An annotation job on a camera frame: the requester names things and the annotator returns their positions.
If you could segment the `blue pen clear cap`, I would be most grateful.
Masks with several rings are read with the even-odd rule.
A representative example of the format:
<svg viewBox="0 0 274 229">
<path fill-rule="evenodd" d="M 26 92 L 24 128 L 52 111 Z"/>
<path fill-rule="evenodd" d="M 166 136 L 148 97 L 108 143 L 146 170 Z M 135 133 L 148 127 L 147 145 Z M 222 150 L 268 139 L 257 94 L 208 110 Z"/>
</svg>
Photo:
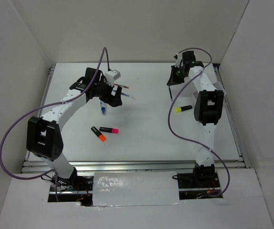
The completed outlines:
<svg viewBox="0 0 274 229">
<path fill-rule="evenodd" d="M 129 94 L 126 94 L 126 93 L 121 92 L 121 95 L 123 95 L 123 96 L 125 96 L 125 97 L 128 97 L 128 98 L 131 98 L 131 99 L 133 99 L 133 100 L 136 100 L 135 97 L 133 97 L 133 96 L 131 96 L 131 95 L 129 95 Z"/>
</svg>

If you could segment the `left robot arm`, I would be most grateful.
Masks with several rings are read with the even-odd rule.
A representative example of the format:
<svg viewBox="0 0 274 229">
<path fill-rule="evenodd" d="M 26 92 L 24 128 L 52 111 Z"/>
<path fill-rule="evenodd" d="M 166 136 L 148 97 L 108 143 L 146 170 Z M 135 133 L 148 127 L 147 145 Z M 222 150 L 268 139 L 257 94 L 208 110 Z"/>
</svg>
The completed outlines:
<svg viewBox="0 0 274 229">
<path fill-rule="evenodd" d="M 41 117 L 31 117 L 27 128 L 27 150 L 43 160 L 57 173 L 67 190 L 74 190 L 82 182 L 77 170 L 63 154 L 61 131 L 68 120 L 86 103 L 97 97 L 111 107 L 122 105 L 121 87 L 112 94 L 114 82 L 121 76 L 117 70 L 101 70 L 88 67 L 85 75 L 74 82 L 61 103 Z"/>
</svg>

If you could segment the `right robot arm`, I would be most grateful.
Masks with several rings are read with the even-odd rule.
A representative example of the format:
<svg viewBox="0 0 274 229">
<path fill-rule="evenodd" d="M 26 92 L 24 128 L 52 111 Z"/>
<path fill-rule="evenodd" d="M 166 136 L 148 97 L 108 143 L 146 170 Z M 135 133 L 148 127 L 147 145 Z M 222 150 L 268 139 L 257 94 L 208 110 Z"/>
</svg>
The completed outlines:
<svg viewBox="0 0 274 229">
<path fill-rule="evenodd" d="M 193 83 L 198 93 L 194 106 L 194 118 L 203 129 L 203 140 L 202 142 L 190 140 L 190 142 L 200 145 L 192 172 L 192 181 L 194 185 L 203 187 L 215 176 L 212 149 L 216 126 L 222 115 L 224 91 L 219 90 L 211 83 L 205 73 L 205 68 L 208 65 L 196 60 L 194 50 L 195 48 L 187 48 L 174 56 L 176 62 L 171 67 L 167 86 L 185 83 L 185 79 L 189 78 L 183 88 L 186 88 L 189 83 Z"/>
</svg>

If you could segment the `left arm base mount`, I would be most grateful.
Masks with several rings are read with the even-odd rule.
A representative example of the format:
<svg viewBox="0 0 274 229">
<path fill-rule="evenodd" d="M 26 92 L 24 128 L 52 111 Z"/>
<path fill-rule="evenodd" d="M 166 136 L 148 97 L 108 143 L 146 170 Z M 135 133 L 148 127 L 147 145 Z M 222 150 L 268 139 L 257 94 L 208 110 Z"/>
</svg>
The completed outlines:
<svg viewBox="0 0 274 229">
<path fill-rule="evenodd" d="M 55 184 L 55 176 L 50 181 L 48 202 L 77 202 L 84 207 L 93 206 L 94 176 L 81 176 L 74 185 L 58 179 Z"/>
</svg>

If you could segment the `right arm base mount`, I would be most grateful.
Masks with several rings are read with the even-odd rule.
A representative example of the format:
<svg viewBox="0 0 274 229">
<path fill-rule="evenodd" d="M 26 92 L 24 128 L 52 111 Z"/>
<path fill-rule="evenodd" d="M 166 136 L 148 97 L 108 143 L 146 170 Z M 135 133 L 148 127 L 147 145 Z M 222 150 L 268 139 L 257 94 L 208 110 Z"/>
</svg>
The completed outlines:
<svg viewBox="0 0 274 229">
<path fill-rule="evenodd" d="M 221 190 L 216 172 L 212 177 L 197 177 L 195 172 L 177 173 L 172 179 L 178 183 L 180 200 L 222 198 L 222 196 L 212 196 L 217 195 Z"/>
</svg>

